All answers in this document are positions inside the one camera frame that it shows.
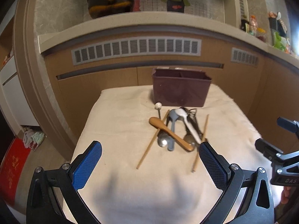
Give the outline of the person's right hand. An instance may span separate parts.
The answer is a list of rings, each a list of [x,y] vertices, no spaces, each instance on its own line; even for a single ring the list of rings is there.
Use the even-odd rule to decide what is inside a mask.
[[[290,191],[291,191],[292,187],[284,187],[282,193],[281,193],[281,204],[287,204],[289,201],[289,197],[290,197]]]

